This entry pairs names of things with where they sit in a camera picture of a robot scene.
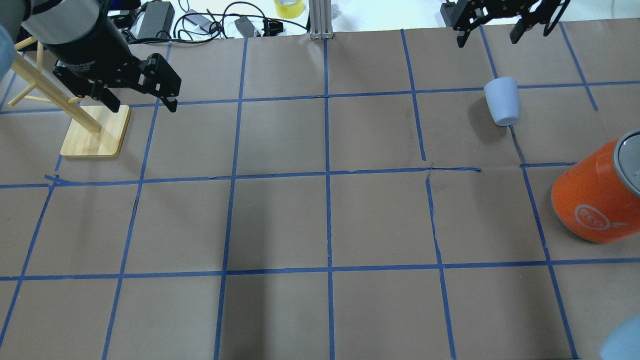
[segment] orange can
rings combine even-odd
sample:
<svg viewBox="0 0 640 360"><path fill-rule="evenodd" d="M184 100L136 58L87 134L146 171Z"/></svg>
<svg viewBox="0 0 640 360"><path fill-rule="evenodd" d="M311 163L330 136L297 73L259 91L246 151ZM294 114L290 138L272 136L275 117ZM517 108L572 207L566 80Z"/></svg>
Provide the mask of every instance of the orange can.
<svg viewBox="0 0 640 360"><path fill-rule="evenodd" d="M551 190L560 221L597 243L640 233L640 130L611 140L560 175Z"/></svg>

